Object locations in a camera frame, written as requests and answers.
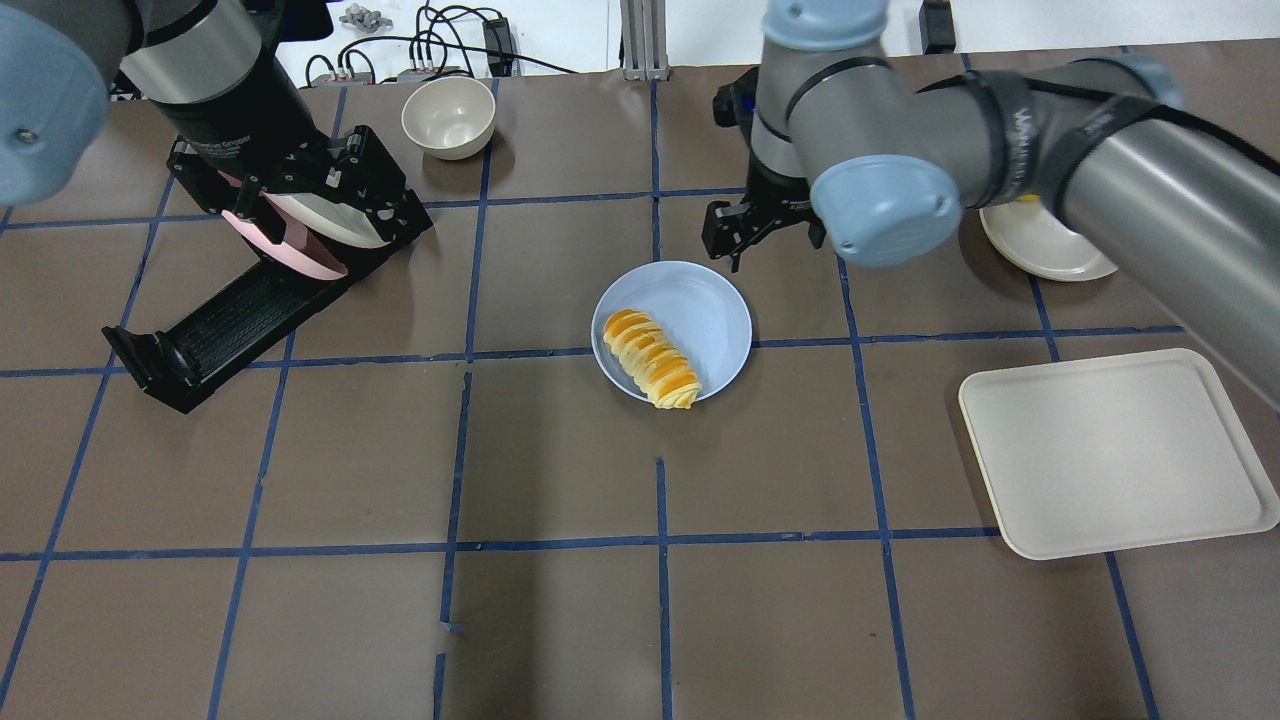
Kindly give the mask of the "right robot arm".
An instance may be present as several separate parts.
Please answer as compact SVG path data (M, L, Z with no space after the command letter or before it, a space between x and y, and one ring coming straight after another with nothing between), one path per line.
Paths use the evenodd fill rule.
M856 266L919 258L969 209L1033 193L1270 404L1279 395L1277 161L1185 111L1149 56L908 92L883 1L772 1L758 68L716 95L748 143L746 192L713 202L707 254L736 263L809 224Z

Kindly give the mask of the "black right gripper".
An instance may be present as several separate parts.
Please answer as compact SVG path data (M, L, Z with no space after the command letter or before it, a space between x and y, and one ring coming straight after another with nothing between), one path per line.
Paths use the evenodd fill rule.
M701 243L710 260L730 260L737 272L741 256L776 231L805 224L815 250L826 243L826 227L810 200L808 182L750 165L745 192L739 202L716 200L707 205Z

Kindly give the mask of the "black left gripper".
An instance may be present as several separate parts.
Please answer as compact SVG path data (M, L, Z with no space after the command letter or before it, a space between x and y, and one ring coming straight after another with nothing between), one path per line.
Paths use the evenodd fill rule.
M174 142L168 164L192 200L221 219L223 209L246 220L265 218L266 193L316 193L357 208L390 243L355 249L321 237L343 263L372 263L376 252L396 252L433 227L401 165L367 126L325 143L301 143L274 167L239 176L211 164L184 138Z

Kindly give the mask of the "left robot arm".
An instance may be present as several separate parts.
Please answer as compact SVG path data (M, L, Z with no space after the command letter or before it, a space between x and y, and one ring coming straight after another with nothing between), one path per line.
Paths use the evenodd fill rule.
M316 279L334 247L389 249L431 219L367 127L323 133L239 1L5 1L3 202L60 192L123 74L177 128L172 172L260 255Z

